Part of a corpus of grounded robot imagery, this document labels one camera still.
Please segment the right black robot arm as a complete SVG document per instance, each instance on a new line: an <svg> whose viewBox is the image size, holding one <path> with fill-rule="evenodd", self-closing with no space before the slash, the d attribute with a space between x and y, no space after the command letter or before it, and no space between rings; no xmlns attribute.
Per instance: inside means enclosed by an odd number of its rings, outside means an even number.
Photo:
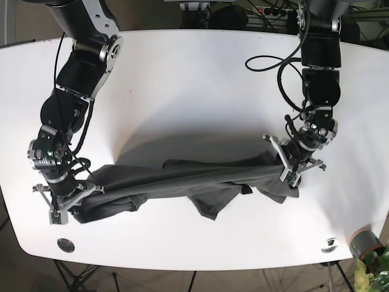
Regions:
<svg viewBox="0 0 389 292"><path fill-rule="evenodd" d="M90 162L76 157L89 127L97 93L112 72L123 46L119 25L105 1L43 1L73 40L72 52L60 71L54 72L53 91L44 102L38 137L27 152L32 167L47 186L33 189L50 193L54 215L72 208L96 187L75 175Z"/></svg>

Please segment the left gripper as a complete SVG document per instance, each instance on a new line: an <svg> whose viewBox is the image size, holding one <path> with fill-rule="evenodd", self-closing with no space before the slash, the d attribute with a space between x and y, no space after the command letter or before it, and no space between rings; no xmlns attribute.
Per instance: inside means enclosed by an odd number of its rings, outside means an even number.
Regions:
<svg viewBox="0 0 389 292"><path fill-rule="evenodd" d="M285 116L289 139L279 142L277 137L263 134L263 139L270 142L278 153L284 166L280 180L286 183L299 183L301 175L314 168L325 171L324 162L312 155L337 136L338 123L333 118L333 110L314 109L300 113L299 117L303 119L303 126L296 129L294 120L289 115Z"/></svg>

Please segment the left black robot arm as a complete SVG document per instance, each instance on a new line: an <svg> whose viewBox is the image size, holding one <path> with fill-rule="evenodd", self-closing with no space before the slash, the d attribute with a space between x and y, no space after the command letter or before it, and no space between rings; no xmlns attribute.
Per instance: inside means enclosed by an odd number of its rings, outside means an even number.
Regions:
<svg viewBox="0 0 389 292"><path fill-rule="evenodd" d="M299 4L297 22L301 39L303 65L303 95L300 110L303 126L296 129L290 116L286 116L289 139L279 141L264 135L277 151L284 166L280 179L297 187L301 174L324 163L313 159L313 153L328 145L337 135L338 123L333 108L340 100L341 17L349 9L349 1L308 1Z"/></svg>

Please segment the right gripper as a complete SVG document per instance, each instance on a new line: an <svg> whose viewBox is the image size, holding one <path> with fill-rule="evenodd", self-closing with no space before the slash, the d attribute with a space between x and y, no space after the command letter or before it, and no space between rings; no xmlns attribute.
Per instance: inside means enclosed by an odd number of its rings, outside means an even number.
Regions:
<svg viewBox="0 0 389 292"><path fill-rule="evenodd" d="M32 191L41 194L50 210L67 212L81 206L83 199L94 192L105 192L103 186L76 179L79 173L89 171L91 162L76 157L70 145L70 137L38 137L28 148L32 168L39 171L47 183L33 186Z"/></svg>

